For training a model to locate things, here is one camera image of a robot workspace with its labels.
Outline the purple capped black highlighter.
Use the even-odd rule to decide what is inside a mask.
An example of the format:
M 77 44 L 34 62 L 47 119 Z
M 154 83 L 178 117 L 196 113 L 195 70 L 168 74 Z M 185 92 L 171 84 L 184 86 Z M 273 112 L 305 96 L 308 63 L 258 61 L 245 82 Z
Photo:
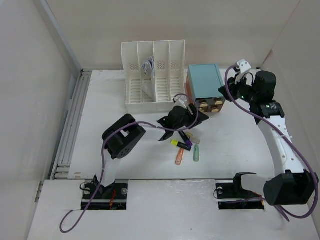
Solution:
M 184 143 L 191 148 L 193 146 L 191 140 L 189 139 L 189 137 L 186 135 L 186 133 L 184 131 L 179 131 L 178 132 L 179 135 L 181 136 L 181 138 L 183 139 Z

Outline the yellow capped black highlighter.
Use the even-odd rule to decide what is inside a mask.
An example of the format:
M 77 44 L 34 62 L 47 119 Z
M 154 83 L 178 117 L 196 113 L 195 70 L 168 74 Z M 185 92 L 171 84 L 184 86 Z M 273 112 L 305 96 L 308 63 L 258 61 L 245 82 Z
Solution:
M 190 146 L 186 145 L 185 143 L 182 143 L 182 142 L 175 140 L 175 139 L 171 140 L 171 144 L 178 147 L 178 148 L 187 150 L 187 151 L 191 151 L 191 149 L 192 149 Z

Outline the teal drawer box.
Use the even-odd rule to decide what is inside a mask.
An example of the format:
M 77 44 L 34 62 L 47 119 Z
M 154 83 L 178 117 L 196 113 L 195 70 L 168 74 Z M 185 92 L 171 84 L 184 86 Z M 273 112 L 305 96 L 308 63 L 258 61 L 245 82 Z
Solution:
M 211 105 L 212 98 L 223 95 L 218 91 L 224 86 L 219 65 L 216 63 L 191 64 L 186 76 L 186 91 L 203 113 L 218 113 L 223 105 Z

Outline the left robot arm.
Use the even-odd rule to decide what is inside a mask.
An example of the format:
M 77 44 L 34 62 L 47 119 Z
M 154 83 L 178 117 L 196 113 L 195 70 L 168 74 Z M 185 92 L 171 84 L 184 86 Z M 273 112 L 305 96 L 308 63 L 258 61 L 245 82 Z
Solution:
M 175 106 L 168 115 L 157 121 L 160 124 L 160 129 L 165 131 L 159 140 L 165 141 L 171 138 L 174 132 L 182 133 L 208 119 L 209 116 L 196 109 L 192 103 L 187 107 Z M 111 195 L 112 185 L 116 179 L 118 160 L 126 157 L 145 135 L 146 130 L 142 125 L 156 128 L 151 123 L 136 121 L 131 114 L 127 113 L 102 134 L 103 172 L 100 181 L 94 187 L 94 192 L 100 198 L 104 199 Z

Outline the aluminium rail frame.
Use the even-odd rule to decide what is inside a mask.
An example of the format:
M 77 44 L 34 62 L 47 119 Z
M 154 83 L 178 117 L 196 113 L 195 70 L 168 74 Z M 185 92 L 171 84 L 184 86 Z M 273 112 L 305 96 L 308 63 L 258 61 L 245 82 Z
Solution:
M 83 69 L 79 73 L 72 98 L 67 105 L 66 120 L 61 137 L 57 141 L 57 150 L 51 163 L 49 180 L 68 178 L 91 76 L 92 71 L 88 69 Z

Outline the white file organizer rack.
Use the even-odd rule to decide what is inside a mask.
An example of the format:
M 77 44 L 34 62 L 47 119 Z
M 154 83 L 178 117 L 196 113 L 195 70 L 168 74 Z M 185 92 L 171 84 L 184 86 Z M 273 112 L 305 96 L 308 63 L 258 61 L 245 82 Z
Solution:
M 154 56 L 155 101 L 143 90 L 147 76 L 141 65 Z M 129 113 L 170 111 L 173 98 L 185 92 L 185 41 L 134 41 L 121 44 L 121 59 L 126 82 L 125 105 Z

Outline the green highlighter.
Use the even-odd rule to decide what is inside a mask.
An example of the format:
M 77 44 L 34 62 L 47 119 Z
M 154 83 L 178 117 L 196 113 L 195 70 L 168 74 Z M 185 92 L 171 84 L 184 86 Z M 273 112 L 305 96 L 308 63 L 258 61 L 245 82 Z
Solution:
M 200 147 L 198 144 L 194 145 L 194 148 L 193 148 L 193 161 L 194 162 L 200 161 Z

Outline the white Canon manual booklet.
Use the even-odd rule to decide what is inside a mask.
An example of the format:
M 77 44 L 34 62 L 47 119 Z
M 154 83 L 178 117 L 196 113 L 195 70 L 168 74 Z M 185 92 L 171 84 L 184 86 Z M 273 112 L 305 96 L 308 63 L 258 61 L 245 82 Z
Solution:
M 154 56 L 148 57 L 142 65 L 141 69 L 147 76 L 146 82 L 142 84 L 142 90 L 153 100 L 156 100 L 156 80 L 155 80 L 155 60 Z

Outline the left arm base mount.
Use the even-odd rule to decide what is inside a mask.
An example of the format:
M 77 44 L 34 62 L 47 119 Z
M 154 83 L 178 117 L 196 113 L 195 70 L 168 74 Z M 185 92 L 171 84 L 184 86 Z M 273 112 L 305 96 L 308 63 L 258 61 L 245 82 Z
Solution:
M 98 178 L 95 176 L 92 181 L 85 181 L 80 184 L 79 188 L 82 191 L 81 210 L 84 210 L 90 201 L 93 193 L 98 186 Z M 90 203 L 88 210 L 107 210 L 107 211 L 122 211 L 127 209 L 128 197 L 128 181 L 116 180 L 111 185 L 100 189 Z

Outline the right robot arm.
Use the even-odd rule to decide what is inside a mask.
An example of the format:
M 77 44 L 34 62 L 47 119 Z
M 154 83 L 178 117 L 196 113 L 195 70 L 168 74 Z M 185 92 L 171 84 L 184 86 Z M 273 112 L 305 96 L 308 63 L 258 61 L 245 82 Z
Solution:
M 263 180 L 263 195 L 272 206 L 305 205 L 311 196 L 319 200 L 319 179 L 310 164 L 288 138 L 285 113 L 274 100 L 277 84 L 272 72 L 259 71 L 251 85 L 242 76 L 226 77 L 219 92 L 230 102 L 242 100 L 249 104 L 247 114 L 254 117 L 269 148 L 275 177 Z

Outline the drawer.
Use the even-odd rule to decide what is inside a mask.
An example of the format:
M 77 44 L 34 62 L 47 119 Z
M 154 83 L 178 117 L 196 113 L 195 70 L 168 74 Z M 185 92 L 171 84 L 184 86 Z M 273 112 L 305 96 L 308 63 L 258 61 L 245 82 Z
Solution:
M 214 97 L 211 99 L 211 106 L 220 106 L 225 103 L 226 99 L 224 97 Z

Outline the white eraser stick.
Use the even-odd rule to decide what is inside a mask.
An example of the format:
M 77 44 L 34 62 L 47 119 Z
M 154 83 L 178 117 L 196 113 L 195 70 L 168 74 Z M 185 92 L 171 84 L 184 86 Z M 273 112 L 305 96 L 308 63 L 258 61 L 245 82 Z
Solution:
M 196 137 L 193 137 L 190 140 L 195 144 L 200 144 L 200 140 L 198 138 L 196 138 Z

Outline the orange highlighter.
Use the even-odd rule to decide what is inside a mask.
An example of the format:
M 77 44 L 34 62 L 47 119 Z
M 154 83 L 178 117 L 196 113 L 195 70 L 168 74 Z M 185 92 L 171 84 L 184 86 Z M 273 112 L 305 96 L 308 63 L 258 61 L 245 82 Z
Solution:
M 176 159 L 175 159 L 175 164 L 177 166 L 180 166 L 182 164 L 182 161 L 183 161 L 183 156 L 184 156 L 184 149 L 183 148 L 180 148 L 178 153 L 177 153 L 177 156 L 176 156 Z

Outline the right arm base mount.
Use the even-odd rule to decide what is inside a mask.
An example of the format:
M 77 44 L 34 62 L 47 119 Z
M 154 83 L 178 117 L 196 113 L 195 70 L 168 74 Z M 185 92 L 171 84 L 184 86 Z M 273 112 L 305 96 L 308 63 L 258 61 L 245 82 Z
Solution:
M 219 210 L 264 210 L 262 196 L 243 189 L 241 177 L 253 175 L 252 172 L 240 172 L 233 179 L 215 182 L 214 198 L 218 200 Z

